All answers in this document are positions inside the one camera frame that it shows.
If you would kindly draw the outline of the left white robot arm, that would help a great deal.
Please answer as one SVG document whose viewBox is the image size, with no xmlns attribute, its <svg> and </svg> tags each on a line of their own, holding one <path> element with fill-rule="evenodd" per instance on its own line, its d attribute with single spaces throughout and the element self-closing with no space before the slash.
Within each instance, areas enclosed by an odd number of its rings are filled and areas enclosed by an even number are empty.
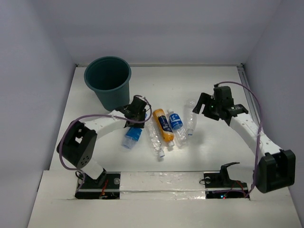
<svg viewBox="0 0 304 228">
<path fill-rule="evenodd" d="M 96 141 L 125 127 L 142 129 L 151 118 L 146 116 L 150 108 L 145 97 L 134 95 L 130 104 L 117 107 L 109 114 L 88 114 L 73 120 L 57 146 L 61 165 L 80 174 L 80 185 L 89 183 L 96 188 L 102 187 L 106 170 L 92 161 Z"/>
</svg>

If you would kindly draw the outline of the clear bottle blue label cap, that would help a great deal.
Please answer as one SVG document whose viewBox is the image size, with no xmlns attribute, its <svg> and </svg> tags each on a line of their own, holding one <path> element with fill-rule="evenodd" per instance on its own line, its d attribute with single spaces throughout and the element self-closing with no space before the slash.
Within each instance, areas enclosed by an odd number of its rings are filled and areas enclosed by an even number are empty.
<svg viewBox="0 0 304 228">
<path fill-rule="evenodd" d="M 130 127 L 123 138 L 122 146 L 129 150 L 132 149 L 139 141 L 141 133 L 141 128 Z"/>
</svg>

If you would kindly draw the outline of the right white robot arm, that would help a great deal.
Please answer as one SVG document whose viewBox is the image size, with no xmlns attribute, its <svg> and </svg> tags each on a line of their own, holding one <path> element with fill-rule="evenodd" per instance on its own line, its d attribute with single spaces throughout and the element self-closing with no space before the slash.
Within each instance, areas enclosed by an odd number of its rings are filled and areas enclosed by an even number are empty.
<svg viewBox="0 0 304 228">
<path fill-rule="evenodd" d="M 213 120 L 223 120 L 247 144 L 255 156 L 253 168 L 232 168 L 218 176 L 223 186 L 235 181 L 250 183 L 261 193 L 289 187 L 295 181 L 296 156 L 291 150 L 283 150 L 262 131 L 242 104 L 235 104 L 229 86 L 213 88 L 213 94 L 201 93 L 193 109 Z"/>
</svg>

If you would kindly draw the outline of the clear bottle white cap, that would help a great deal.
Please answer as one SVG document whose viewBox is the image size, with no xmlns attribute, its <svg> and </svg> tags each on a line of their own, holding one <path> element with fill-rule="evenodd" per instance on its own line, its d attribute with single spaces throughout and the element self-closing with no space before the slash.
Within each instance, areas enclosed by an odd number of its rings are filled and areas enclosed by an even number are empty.
<svg viewBox="0 0 304 228">
<path fill-rule="evenodd" d="M 197 114 L 193 112 L 196 106 L 196 101 L 193 99 L 187 100 L 184 109 L 185 128 L 188 136 L 192 136 L 197 124 Z"/>
</svg>

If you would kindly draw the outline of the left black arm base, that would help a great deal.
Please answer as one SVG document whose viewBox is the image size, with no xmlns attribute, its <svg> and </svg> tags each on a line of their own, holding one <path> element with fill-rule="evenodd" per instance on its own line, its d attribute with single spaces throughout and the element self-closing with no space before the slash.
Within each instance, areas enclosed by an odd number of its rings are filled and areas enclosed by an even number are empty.
<svg viewBox="0 0 304 228">
<path fill-rule="evenodd" d="M 120 198 L 120 172 L 108 172 L 101 179 L 101 185 L 86 175 L 81 188 L 75 193 L 80 200 L 117 200 Z"/>
</svg>

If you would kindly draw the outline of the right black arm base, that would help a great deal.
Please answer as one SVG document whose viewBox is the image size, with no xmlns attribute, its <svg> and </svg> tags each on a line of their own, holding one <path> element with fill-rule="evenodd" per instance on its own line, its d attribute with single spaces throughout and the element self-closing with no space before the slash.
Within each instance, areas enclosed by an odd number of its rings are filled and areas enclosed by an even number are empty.
<svg viewBox="0 0 304 228">
<path fill-rule="evenodd" d="M 199 184 L 205 186 L 206 199 L 240 199 L 247 198 L 248 186 L 246 183 L 232 180 L 228 175 L 228 167 L 239 164 L 239 162 L 231 162 L 220 167 L 219 171 L 206 171 Z"/>
</svg>

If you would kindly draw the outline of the blue label bottle white cap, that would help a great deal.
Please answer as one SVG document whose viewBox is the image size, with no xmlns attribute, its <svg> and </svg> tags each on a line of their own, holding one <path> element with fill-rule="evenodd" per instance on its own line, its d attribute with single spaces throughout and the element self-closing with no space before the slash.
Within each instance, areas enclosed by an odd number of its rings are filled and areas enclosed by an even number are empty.
<svg viewBox="0 0 304 228">
<path fill-rule="evenodd" d="M 171 126 L 171 129 L 174 133 L 175 141 L 178 145 L 178 147 L 183 147 L 187 144 L 187 132 L 184 128 L 183 122 L 180 118 L 180 116 L 175 113 L 172 109 L 167 110 L 169 123 Z"/>
</svg>

